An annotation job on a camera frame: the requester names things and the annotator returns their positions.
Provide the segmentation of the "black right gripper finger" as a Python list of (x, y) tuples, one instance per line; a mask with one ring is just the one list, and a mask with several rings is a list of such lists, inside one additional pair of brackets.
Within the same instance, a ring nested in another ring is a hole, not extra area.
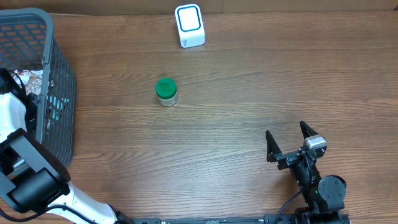
[(266, 131), (266, 141), (267, 162), (277, 162), (277, 157), (282, 155), (282, 151), (269, 130)]
[(302, 132), (302, 135), (303, 135), (304, 139), (312, 137), (312, 136), (315, 136), (315, 135), (318, 134), (305, 121), (300, 121), (299, 125), (300, 125), (300, 129), (301, 129), (301, 132)]

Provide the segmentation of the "green lid white jar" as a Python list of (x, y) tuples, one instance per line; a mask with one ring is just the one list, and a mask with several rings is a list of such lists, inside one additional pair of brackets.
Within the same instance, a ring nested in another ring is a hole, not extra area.
[(173, 106), (178, 101), (177, 86), (171, 78), (159, 79), (155, 85), (155, 92), (163, 106)]

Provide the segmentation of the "beige clear snack pouch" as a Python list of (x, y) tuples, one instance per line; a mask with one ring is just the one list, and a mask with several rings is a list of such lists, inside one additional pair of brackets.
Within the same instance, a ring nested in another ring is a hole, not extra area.
[(42, 70), (14, 70), (11, 75), (20, 87), (22, 85), (25, 86), (27, 94), (40, 94), (43, 76)]

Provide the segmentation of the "teal white packet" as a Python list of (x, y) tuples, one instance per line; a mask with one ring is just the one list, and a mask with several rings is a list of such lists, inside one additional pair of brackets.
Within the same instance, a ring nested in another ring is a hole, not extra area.
[(62, 117), (62, 113), (66, 111), (70, 100), (68, 98), (58, 99), (56, 96), (49, 96), (48, 100), (50, 103), (49, 115), (58, 121)]

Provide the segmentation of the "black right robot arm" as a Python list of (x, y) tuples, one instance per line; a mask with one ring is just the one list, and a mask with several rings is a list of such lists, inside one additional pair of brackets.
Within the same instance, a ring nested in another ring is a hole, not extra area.
[(326, 139), (306, 122), (299, 122), (303, 145), (284, 154), (272, 133), (266, 131), (267, 162), (276, 162), (279, 170), (289, 169), (299, 191), (286, 201), (275, 215), (264, 215), (264, 223), (349, 223), (341, 214), (345, 207), (346, 182), (338, 175), (322, 177), (316, 162), (327, 149)]

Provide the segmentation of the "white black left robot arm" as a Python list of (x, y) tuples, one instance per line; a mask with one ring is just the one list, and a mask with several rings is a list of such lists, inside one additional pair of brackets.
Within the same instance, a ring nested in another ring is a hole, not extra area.
[(22, 81), (1, 69), (1, 198), (15, 211), (34, 214), (12, 222), (28, 222), (45, 213), (73, 223), (130, 223), (122, 211), (100, 203), (71, 182), (66, 167), (27, 132), (37, 105)]

